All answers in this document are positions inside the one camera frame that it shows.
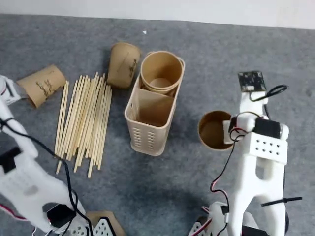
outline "kraft paper cup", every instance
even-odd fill
[[[205,114],[198,124],[201,142],[210,149],[226,150],[233,144],[224,144],[223,121],[230,120],[231,114],[224,111],[212,111]]]
[[[148,90],[166,94],[181,81],[185,62],[166,51],[151,52],[141,64],[140,74]]]
[[[65,85],[65,77],[55,66],[50,65],[19,81],[26,94],[36,106],[40,107],[58,88]]]
[[[132,44],[115,44],[110,57],[108,84],[121,89],[130,87],[140,56],[140,49]]]

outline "gray carpet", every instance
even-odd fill
[[[186,61],[165,152],[151,157],[134,152],[123,115],[130,91],[114,90],[105,145],[104,167],[87,179],[88,163],[72,175],[73,188],[86,210],[111,210],[129,236],[185,236],[200,207],[220,200],[209,184],[221,171],[228,152],[206,149],[198,140],[197,123],[211,110],[237,113],[238,71],[259,69],[270,89],[289,85],[269,101],[272,119],[287,124],[288,165],[284,195],[303,201],[286,205],[288,236],[313,235],[315,227],[315,31],[214,25],[190,22],[86,19],[48,16],[0,16],[0,74],[18,80],[56,64],[72,87],[80,74],[107,72],[111,46],[127,41],[143,54],[169,50]],[[10,106],[26,130],[54,147],[62,93],[39,109],[27,101]],[[0,153],[14,142],[0,134]],[[54,175],[56,161],[38,147],[38,162]],[[233,190],[237,148],[218,183]],[[57,176],[65,180],[64,171]],[[0,202],[8,202],[0,197]],[[256,201],[249,207],[265,227]],[[0,212],[0,235],[31,235],[28,223]]]

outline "beige plastic container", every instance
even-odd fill
[[[185,62],[167,51],[150,52],[141,63],[141,80],[148,90],[166,94],[182,80]]]
[[[164,152],[180,85],[174,96],[167,96],[142,89],[138,76],[125,109],[132,149],[151,156]]]
[[[140,49],[132,44],[115,44],[111,52],[107,82],[121,89],[128,88],[140,56]]]

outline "red wire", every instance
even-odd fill
[[[0,208],[4,209],[5,211],[7,211],[13,218],[18,219],[18,220],[27,220],[24,217],[18,216],[16,215],[10,208],[8,208],[7,206],[0,204]]]
[[[212,218],[206,221],[196,232],[194,232],[191,236],[197,236],[201,231],[203,231],[212,221]]]

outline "wooden chopstick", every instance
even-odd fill
[[[63,87],[63,96],[61,99],[61,104],[60,104],[60,110],[59,110],[59,118],[58,118],[58,125],[57,125],[57,134],[56,134],[56,143],[55,143],[55,154],[57,154],[58,147],[59,147],[59,135],[63,132],[63,125],[61,125],[61,120],[63,118],[63,110],[64,110],[64,98],[66,97],[66,91],[67,91],[67,85],[68,81],[65,82],[65,85]]]
[[[105,139],[106,139],[106,131],[107,131],[107,125],[108,125],[108,118],[109,118],[109,111],[110,111],[110,105],[111,105],[111,101],[112,101],[112,90],[110,90],[109,92],[109,98],[107,99],[106,103],[108,103],[107,105],[107,111],[106,111],[106,120],[105,120],[105,129],[104,129],[104,134],[102,137],[102,142],[101,142],[101,153],[99,156],[99,162],[97,164],[97,169],[100,170],[100,166],[102,164],[102,158],[103,158],[103,152],[104,152],[104,146],[105,146]]]
[[[78,120],[79,120],[80,113],[81,113],[81,107],[82,107],[82,104],[83,104],[83,100],[85,99],[86,90],[87,90],[87,87],[89,87],[89,86],[90,86],[90,81],[89,81],[88,78],[86,78],[85,82],[84,82],[83,89],[82,89],[80,101],[79,101],[79,104],[77,106],[77,110],[76,110],[73,126],[71,127],[72,128],[72,132],[71,132],[71,137],[70,137],[70,141],[69,141],[69,145],[68,145],[68,153],[67,153],[67,157],[66,157],[67,160],[71,160],[71,158],[72,158],[71,148],[72,148],[72,145],[73,145],[73,140],[75,138],[75,134],[76,134],[76,130],[77,130],[77,125],[78,125]]]
[[[77,87],[78,87],[78,81],[76,81],[75,84],[74,84],[74,88],[73,88],[73,92],[72,92],[72,97],[71,97],[71,101],[70,101],[70,106],[69,106],[69,111],[68,111],[68,114],[67,114],[67,120],[66,120],[65,126],[64,126],[63,138],[62,138],[62,141],[61,141],[61,143],[60,143],[59,150],[58,150],[58,156],[59,156],[60,158],[63,158],[63,155],[61,156],[61,152],[62,152],[62,148],[63,148],[63,145],[64,145],[65,136],[66,136],[67,129],[68,129],[68,124],[69,124],[69,120],[70,120],[70,115],[71,115],[71,111],[72,111],[72,107],[73,107],[73,100],[74,100],[74,97],[75,97],[75,94],[76,94]],[[58,162],[58,166],[57,166],[57,170],[56,170],[56,174],[59,173],[61,164],[62,164],[61,161],[59,161],[59,162]]]

